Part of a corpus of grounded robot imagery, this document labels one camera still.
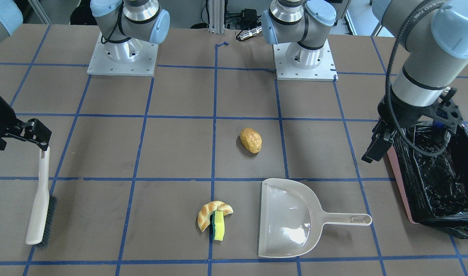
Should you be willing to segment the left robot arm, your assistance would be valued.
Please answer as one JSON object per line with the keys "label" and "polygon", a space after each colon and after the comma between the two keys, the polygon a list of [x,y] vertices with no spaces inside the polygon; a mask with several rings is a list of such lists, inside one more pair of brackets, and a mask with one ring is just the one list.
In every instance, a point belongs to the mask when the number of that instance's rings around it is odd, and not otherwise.
{"label": "left robot arm", "polygon": [[[381,160],[397,136],[423,156],[441,155],[463,120],[450,84],[468,64],[468,0],[375,0],[372,12],[395,43],[379,120],[362,160]],[[327,37],[336,19],[325,0],[273,0],[261,26],[268,44],[282,46],[274,50],[278,77],[316,73],[329,62]],[[426,152],[404,134],[420,117],[438,122],[438,150]]]}

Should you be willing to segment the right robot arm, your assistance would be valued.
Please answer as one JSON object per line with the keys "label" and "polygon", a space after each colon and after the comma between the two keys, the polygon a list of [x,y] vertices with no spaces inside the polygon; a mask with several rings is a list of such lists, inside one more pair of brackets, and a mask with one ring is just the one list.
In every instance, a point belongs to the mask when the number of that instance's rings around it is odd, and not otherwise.
{"label": "right robot arm", "polygon": [[[120,45],[131,39],[161,44],[169,31],[170,15],[157,0],[92,0],[94,16],[101,30],[103,44]],[[0,0],[0,43],[23,23],[23,16],[13,0]],[[38,119],[19,120],[13,108],[0,96],[0,151],[6,138],[36,144],[47,151],[52,132]]]}

